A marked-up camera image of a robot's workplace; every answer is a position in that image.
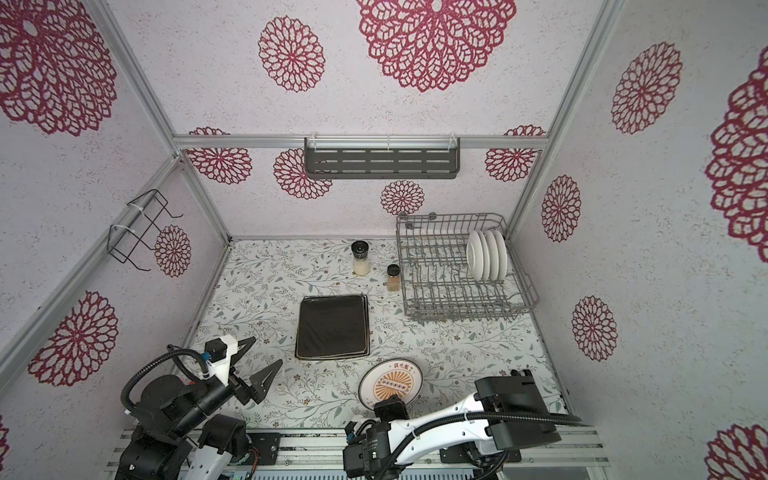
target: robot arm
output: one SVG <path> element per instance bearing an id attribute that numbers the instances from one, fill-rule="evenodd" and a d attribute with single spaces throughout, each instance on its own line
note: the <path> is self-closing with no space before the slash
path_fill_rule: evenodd
<path id="1" fill-rule="evenodd" d="M 350 435 L 344 448 L 347 476 L 393 480 L 422 456 L 461 444 L 480 465 L 497 468 L 506 451 L 559 442 L 555 424 L 581 424 L 578 417 L 547 411 L 529 370 L 480 379 L 475 387 L 453 406 L 416 419 L 408 418 L 397 396 L 377 403 L 378 421 Z"/>
<path id="2" fill-rule="evenodd" d="M 275 375 L 283 365 L 277 360 L 250 377 L 250 385 L 237 376 L 234 365 L 256 342 L 255 337 L 237 341 L 225 335 L 205 344 L 202 354 L 188 349 L 172 349 L 134 375 L 123 388 L 121 401 L 139 421 L 131 444 L 120 457 L 116 480 L 177 480 L 181 464 L 192 445 L 187 435 L 205 422 L 233 396 L 246 405 L 261 403 Z M 181 364 L 179 356 L 192 356 L 200 364 L 198 378 Z M 163 375 L 147 384 L 141 400 L 133 403 L 131 390 L 152 369 L 173 359 L 192 382 L 185 385 L 175 375 Z M 247 453 L 245 422 L 225 415 L 212 417 L 203 428 L 200 448 L 190 464 L 189 479 L 218 479 L 232 458 Z"/>

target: white wall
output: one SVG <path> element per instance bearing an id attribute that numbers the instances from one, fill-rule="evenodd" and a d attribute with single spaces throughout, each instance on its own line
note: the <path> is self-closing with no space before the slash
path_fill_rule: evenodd
<path id="1" fill-rule="evenodd" d="M 6 2 L 0 15 L 0 349 L 169 154 L 82 6 L 35 6 Z M 161 190 L 184 216 L 158 222 L 187 233 L 189 267 L 167 276 L 141 248 L 151 272 L 103 264 L 82 298 L 98 293 L 114 318 L 59 319 L 43 361 L 2 393 L 0 478 L 93 478 L 131 424 L 123 384 L 190 325 L 221 244 L 179 172 Z"/>
<path id="2" fill-rule="evenodd" d="M 184 230 L 191 248 L 188 268 L 180 276 L 168 276 L 157 265 L 153 253 L 139 247 L 131 259 L 151 271 L 136 270 L 129 263 L 110 259 L 96 272 L 83 290 L 84 294 L 98 293 L 114 309 L 117 319 L 114 328 L 98 330 L 100 337 L 109 338 L 93 343 L 73 340 L 55 349 L 53 356 L 43 354 L 41 358 L 56 362 L 52 368 L 54 373 L 66 369 L 58 360 L 67 358 L 66 352 L 74 344 L 86 346 L 75 350 L 74 356 L 81 361 L 97 351 L 96 344 L 106 347 L 108 358 L 95 361 L 99 364 L 97 371 L 72 377 L 71 381 L 60 381 L 56 374 L 40 375 L 35 359 L 30 362 L 0 399 L 0 415 L 3 426 L 8 429 L 5 441 L 9 446 L 2 459 L 0 478 L 44 478 L 53 474 L 59 478 L 95 478 L 106 466 L 121 430 L 132 425 L 133 419 L 123 413 L 120 403 L 123 385 L 142 366 L 165 353 L 168 343 L 178 344 L 190 326 L 221 243 L 180 171 L 160 190 L 169 201 L 171 213 L 184 215 L 171 219 L 161 214 L 157 223 L 161 228 L 176 225 Z M 146 221 L 140 220 L 136 226 L 143 231 Z M 157 231 L 150 230 L 147 242 L 154 246 L 156 237 Z M 121 245 L 131 244 L 126 236 Z M 78 327 L 74 330 L 85 331 Z M 158 368 L 157 373 L 168 366 Z M 143 383 L 134 391 L 134 401 L 141 394 L 142 386 Z"/>
<path id="3" fill-rule="evenodd" d="M 369 56 L 366 36 L 359 30 L 359 3 L 385 4 L 142 0 L 111 6 L 179 132 L 211 126 L 230 134 L 503 134 L 520 124 L 548 127 L 601 4 L 498 2 L 487 11 L 491 16 L 485 22 L 508 18 L 510 5 L 516 11 L 487 64 L 445 90 L 422 93 L 417 87 L 401 87 Z M 449 2 L 442 4 L 448 8 Z M 432 10 L 432 2 L 424 5 Z M 462 20 L 476 25 L 480 13 Z M 260 46 L 267 23 L 286 16 L 307 25 L 312 32 L 307 40 L 322 47 L 323 73 L 306 91 L 278 85 L 260 57 L 275 47 Z M 409 19 L 419 19 L 415 29 L 426 33 L 427 20 L 416 14 Z M 459 43 L 456 51 L 466 46 Z M 464 55 L 457 69 L 478 61 Z"/>
<path id="4" fill-rule="evenodd" d="M 118 74 L 98 130 L 46 134 L 0 114 L 0 349 L 167 161 Z"/>
<path id="5" fill-rule="evenodd" d="M 743 470 L 733 478 L 768 472 L 759 460 L 768 451 L 760 430 L 768 426 L 768 263 L 747 238 L 729 235 L 705 173 L 729 96 L 752 75 L 756 103 L 735 121 L 750 122 L 739 136 L 754 135 L 756 147 L 729 164 L 756 175 L 755 203 L 742 208 L 765 228 L 765 58 L 753 72 L 768 47 L 766 25 L 764 2 L 629 1 L 515 238 L 569 408 L 597 426 L 617 478 L 731 478 L 722 475 L 727 464 Z M 612 121 L 616 88 L 633 59 L 662 41 L 683 65 L 674 98 L 653 124 L 623 133 Z M 557 242 L 541 205 L 562 175 L 581 203 L 572 234 Z M 603 317 L 599 361 L 573 331 L 574 310 L 589 296 L 613 316 Z"/>
<path id="6" fill-rule="evenodd" d="M 504 0 L 486 2 L 494 4 L 487 10 L 480 7 L 483 2 L 472 2 L 478 10 L 460 15 L 467 25 L 501 22 L 498 28 L 472 30 L 481 33 L 477 41 L 498 43 L 487 48 L 486 60 L 478 56 L 484 48 L 468 47 L 465 40 L 473 34 L 467 25 L 453 30 L 451 48 L 440 46 L 443 40 L 435 27 L 442 25 L 439 15 L 427 15 L 434 14 L 433 5 L 438 3 L 425 2 L 425 9 L 419 11 L 419 3 L 412 2 L 414 10 L 400 27 L 431 35 L 430 45 L 435 47 L 429 51 L 452 48 L 458 52 L 460 58 L 454 64 L 430 63 L 436 78 L 444 78 L 454 67 L 461 71 L 472 65 L 474 70 L 465 77 L 457 73 L 455 81 L 434 88 L 407 86 L 407 82 L 403 87 L 395 74 L 418 68 L 405 66 L 385 73 L 377 61 L 381 55 L 370 49 L 361 32 L 361 28 L 368 31 L 361 21 L 371 19 L 369 10 L 384 12 L 395 3 L 142 1 L 112 2 L 111 6 L 179 133 L 504 134 L 521 125 L 546 130 L 601 2 Z M 448 10 L 453 3 L 440 5 Z M 490 16 L 481 21 L 485 14 Z M 286 28 L 282 20 L 286 16 L 308 29 Z M 270 67 L 273 53 L 281 48 L 287 48 L 286 54 L 295 51 L 286 46 L 290 41 L 280 40 L 283 33 L 273 30 L 276 18 L 281 31 L 301 35 L 312 46 L 300 52 L 315 62 L 312 71 L 300 69 L 306 76 L 296 76 L 301 88 L 291 75 L 290 81 L 283 81 L 282 74 L 277 76 L 280 81 L 270 77 L 275 72 Z M 383 35 L 380 24 L 371 26 L 371 35 Z M 481 60 L 485 65 L 478 66 Z M 371 237 L 393 232 L 393 215 L 381 205 L 382 191 L 391 181 L 335 180 L 326 189 L 327 185 L 310 180 L 322 196 L 291 197 L 274 175 L 280 150 L 209 153 L 209 161 L 223 162 L 220 167 L 229 173 L 214 169 L 208 174 L 210 163 L 198 166 L 234 235 Z M 415 182 L 424 195 L 416 212 L 510 215 L 524 180 L 494 178 L 493 169 L 486 167 L 486 154 L 485 150 L 462 151 L 462 170 L 455 180 Z M 236 165 L 228 166 L 230 161 Z"/>

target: glass jar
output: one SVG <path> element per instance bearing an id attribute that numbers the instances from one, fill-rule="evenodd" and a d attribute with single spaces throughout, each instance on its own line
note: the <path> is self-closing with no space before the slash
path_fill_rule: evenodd
<path id="1" fill-rule="evenodd" d="M 386 289 L 390 292 L 400 290 L 400 265 L 393 263 L 386 267 L 387 284 Z"/>
<path id="2" fill-rule="evenodd" d="M 371 260 L 368 258 L 368 243 L 357 240 L 352 244 L 352 273 L 365 276 L 371 271 Z"/>

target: salt shaker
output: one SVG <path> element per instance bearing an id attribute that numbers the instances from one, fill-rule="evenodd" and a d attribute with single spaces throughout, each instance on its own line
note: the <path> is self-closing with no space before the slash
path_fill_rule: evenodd
<path id="1" fill-rule="evenodd" d="M 355 257 L 352 264 L 352 273 L 355 275 L 368 275 L 371 271 L 371 260 L 368 258 L 368 243 L 357 240 L 352 244 L 352 255 Z"/>

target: black cable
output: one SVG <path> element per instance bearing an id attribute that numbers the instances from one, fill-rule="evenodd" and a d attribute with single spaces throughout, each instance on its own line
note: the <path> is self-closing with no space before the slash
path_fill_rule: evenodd
<path id="1" fill-rule="evenodd" d="M 397 462 L 397 458 L 400 456 L 406 446 L 415 439 L 418 435 L 421 435 L 428 430 L 436 429 L 449 423 L 464 422 L 466 420 L 500 420 L 502 422 L 530 422 L 530 423 L 554 423 L 555 425 L 581 425 L 581 419 L 573 415 L 562 415 L 560 413 L 503 413 L 503 412 L 471 412 L 461 413 L 458 415 L 449 415 L 441 419 L 432 420 L 424 425 L 416 428 L 413 432 L 409 433 L 397 445 L 397 448 L 387 458 L 386 463 L 376 473 L 374 480 L 382 480 L 387 470 Z"/>
<path id="2" fill-rule="evenodd" d="M 504 450 L 504 452 L 498 457 L 498 460 L 495 464 L 488 467 L 487 470 L 483 471 L 480 475 L 476 475 L 469 480 L 486 480 L 487 478 L 493 476 L 498 472 L 498 470 L 504 466 L 504 464 L 509 460 L 509 450 Z"/>
<path id="3" fill-rule="evenodd" d="M 176 350 L 181 350 L 180 346 L 171 345 L 170 343 L 165 348 L 167 348 L 169 352 L 174 352 Z M 186 376 L 190 380 L 190 382 L 199 383 L 199 382 L 202 381 L 202 380 L 198 379 L 197 375 L 192 373 L 184 365 L 184 362 L 182 362 L 179 357 L 175 356 L 172 360 L 174 361 L 174 365 L 176 366 L 176 368 L 178 368 L 184 374 L 184 376 Z"/>
<path id="4" fill-rule="evenodd" d="M 136 372 L 136 374 L 132 376 L 130 380 L 128 380 L 128 382 L 123 387 L 123 391 L 120 392 L 120 402 L 123 404 L 123 406 L 128 409 L 129 412 L 133 412 L 136 404 L 131 401 L 131 390 L 133 390 L 136 384 L 139 383 L 139 380 L 143 379 L 144 376 L 146 376 L 150 371 L 152 371 L 152 369 L 160 365 L 162 362 L 182 355 L 188 355 L 197 360 L 197 363 L 200 364 L 200 369 L 203 371 L 203 374 L 208 373 L 208 365 L 206 365 L 205 359 L 203 359 L 201 354 L 195 352 L 194 350 L 179 349 L 174 350 L 173 352 L 164 353 L 163 355 L 160 355 L 156 359 L 149 362 L 141 370 Z"/>
<path id="5" fill-rule="evenodd" d="M 366 426 L 373 425 L 374 423 L 376 423 L 376 420 L 374 420 L 374 419 L 367 419 L 365 422 L 362 423 L 360 428 L 357 429 L 357 432 L 355 432 L 355 437 L 360 435 L 362 433 L 362 431 L 366 429 Z"/>
<path id="6" fill-rule="evenodd" d="M 467 443 L 461 444 L 462 450 L 467 455 L 467 459 L 469 460 L 469 463 L 473 464 L 477 468 L 482 468 L 482 465 L 480 465 L 476 460 L 472 458 L 472 453 L 469 451 L 469 447 Z"/>

